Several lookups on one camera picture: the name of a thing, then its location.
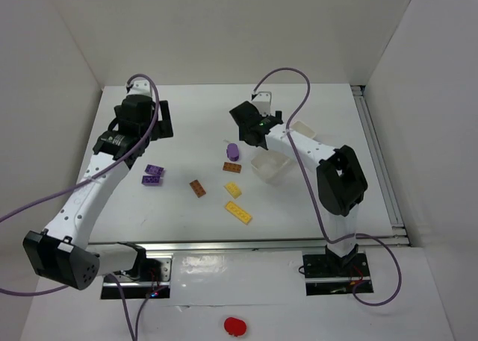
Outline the purple round lego piece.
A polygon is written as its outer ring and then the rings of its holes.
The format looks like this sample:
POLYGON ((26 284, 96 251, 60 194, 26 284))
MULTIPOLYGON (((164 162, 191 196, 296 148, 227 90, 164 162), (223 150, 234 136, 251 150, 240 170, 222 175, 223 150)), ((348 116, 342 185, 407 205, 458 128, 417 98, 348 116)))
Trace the purple round lego piece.
POLYGON ((240 151, 236 143, 229 143, 226 148, 226 156, 231 162, 236 162, 240 158, 240 151))

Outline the long yellow lego plate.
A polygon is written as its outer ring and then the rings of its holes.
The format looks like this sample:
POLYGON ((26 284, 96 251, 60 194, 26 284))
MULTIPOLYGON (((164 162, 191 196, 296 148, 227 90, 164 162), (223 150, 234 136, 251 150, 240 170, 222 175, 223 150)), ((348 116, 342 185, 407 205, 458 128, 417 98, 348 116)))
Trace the long yellow lego plate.
POLYGON ((228 201, 226 203, 225 210, 227 210, 231 215, 233 215, 236 219, 240 220, 245 225, 248 225, 252 220, 252 216, 244 209, 239 207, 237 204, 235 204, 233 201, 228 201))

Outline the purple lego brick studs up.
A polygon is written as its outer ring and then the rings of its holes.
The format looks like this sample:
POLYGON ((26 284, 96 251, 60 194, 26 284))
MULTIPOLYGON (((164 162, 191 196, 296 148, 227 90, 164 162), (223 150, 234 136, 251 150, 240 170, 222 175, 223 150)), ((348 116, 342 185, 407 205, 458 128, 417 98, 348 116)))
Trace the purple lego brick studs up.
POLYGON ((164 167, 148 164, 145 168, 145 173, 147 175, 159 176, 161 177, 164 172, 164 167))

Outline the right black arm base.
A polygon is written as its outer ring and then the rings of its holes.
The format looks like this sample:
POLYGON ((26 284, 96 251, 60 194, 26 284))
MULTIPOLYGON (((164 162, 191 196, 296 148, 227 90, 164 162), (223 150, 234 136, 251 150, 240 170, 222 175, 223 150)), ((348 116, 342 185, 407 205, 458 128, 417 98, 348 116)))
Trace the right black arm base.
POLYGON ((298 271, 305 279, 307 296, 373 293, 365 253, 358 253, 343 269, 335 269, 325 254, 304 254, 298 271))

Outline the white compartment tray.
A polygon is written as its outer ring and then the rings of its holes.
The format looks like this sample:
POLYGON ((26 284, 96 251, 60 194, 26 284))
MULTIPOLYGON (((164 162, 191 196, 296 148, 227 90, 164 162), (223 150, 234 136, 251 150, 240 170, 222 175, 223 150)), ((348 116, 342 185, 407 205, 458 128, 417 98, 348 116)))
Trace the white compartment tray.
POLYGON ((267 184, 277 183, 295 163, 295 159, 269 150, 260 151, 250 162, 254 174, 267 184))

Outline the orange lego brick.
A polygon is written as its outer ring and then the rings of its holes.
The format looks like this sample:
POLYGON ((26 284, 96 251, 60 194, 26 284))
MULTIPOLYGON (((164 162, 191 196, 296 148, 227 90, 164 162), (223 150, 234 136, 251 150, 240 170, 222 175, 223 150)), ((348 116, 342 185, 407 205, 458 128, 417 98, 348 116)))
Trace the orange lego brick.
POLYGON ((225 162, 223 164, 223 171, 233 172, 233 173, 241 173, 241 170, 242 170, 242 165, 240 165, 240 164, 230 163, 230 162, 225 162))
POLYGON ((194 191, 197 198, 201 198, 206 194, 204 187, 200 184, 198 180, 191 181, 190 187, 194 191))

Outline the small yellow lego brick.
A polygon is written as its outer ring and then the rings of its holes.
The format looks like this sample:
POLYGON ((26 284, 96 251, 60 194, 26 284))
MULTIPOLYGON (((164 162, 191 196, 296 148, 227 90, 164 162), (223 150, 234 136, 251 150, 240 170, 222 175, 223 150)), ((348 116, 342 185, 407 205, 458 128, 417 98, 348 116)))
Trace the small yellow lego brick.
POLYGON ((234 182, 228 182, 225 186, 226 191, 228 194, 233 198, 239 198, 242 195, 242 191, 239 186, 234 182))

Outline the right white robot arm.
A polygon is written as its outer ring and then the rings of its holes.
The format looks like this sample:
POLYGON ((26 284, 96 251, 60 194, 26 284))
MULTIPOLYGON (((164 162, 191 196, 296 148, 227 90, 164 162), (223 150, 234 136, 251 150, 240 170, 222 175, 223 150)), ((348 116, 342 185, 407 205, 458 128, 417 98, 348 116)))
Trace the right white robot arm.
POLYGON ((239 130, 239 140, 250 146, 294 158, 302 174, 314 172, 318 197, 313 206, 325 213, 332 226, 328 229, 319 221, 326 239, 326 256, 335 268, 351 263, 358 251, 357 218, 359 205, 368 188, 355 151, 319 143, 282 121, 282 113, 262 115, 251 102, 245 101, 229 111, 239 130))

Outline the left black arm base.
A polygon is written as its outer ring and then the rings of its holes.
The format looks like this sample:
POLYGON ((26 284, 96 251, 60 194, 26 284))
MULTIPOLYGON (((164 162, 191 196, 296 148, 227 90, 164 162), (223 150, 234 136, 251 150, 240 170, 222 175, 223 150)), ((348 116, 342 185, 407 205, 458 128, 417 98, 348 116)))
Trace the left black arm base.
POLYGON ((115 272, 114 275, 122 287, 126 300, 139 300, 150 295, 153 299, 170 297, 170 281, 173 266, 172 255, 159 255, 142 262, 137 276, 127 272, 115 272))

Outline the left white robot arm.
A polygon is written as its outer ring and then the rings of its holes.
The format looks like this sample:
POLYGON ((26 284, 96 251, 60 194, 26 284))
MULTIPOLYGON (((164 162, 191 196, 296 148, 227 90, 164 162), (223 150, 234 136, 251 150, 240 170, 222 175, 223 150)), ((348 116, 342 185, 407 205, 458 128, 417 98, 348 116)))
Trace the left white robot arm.
POLYGON ((84 173, 83 186, 39 233, 29 231, 23 248, 37 275, 84 290, 98 276, 124 272, 136 281, 153 266, 146 250, 118 242, 88 250, 93 227, 113 191, 130 172, 151 141, 173 136, 169 105, 143 94, 126 96, 115 117, 97 139, 84 173))

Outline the purple lego brick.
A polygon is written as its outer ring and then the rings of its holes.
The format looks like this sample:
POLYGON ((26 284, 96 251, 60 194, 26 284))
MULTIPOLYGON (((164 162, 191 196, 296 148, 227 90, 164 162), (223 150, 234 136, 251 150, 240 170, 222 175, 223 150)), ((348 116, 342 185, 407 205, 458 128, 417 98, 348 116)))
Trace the purple lego brick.
POLYGON ((147 187, 156 187, 162 184, 162 178, 159 175, 144 175, 141 184, 147 187))

